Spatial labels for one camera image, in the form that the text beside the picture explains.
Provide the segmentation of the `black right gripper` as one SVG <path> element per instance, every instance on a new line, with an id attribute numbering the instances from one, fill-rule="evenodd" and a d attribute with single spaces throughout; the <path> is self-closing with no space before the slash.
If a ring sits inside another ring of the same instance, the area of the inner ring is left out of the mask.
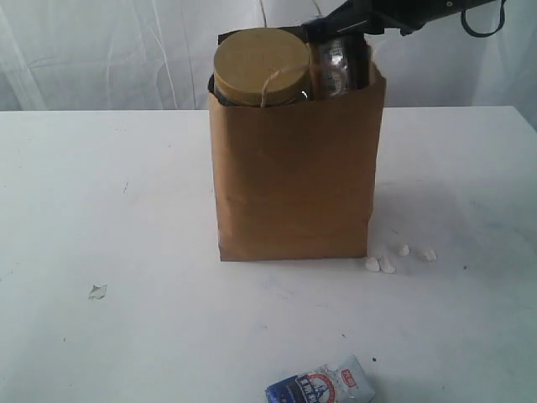
<path id="1" fill-rule="evenodd" d="M 308 42 L 326 42 L 346 35 L 384 34 L 398 29 L 403 36 L 422 29 L 426 24 L 454 14 L 470 36 L 492 36 L 503 28 L 503 1 L 499 5 L 498 25 L 490 32 L 477 32 L 467 22 L 467 12 L 488 4 L 487 0 L 407 0 L 345 1 L 326 16 L 303 23 Z"/>

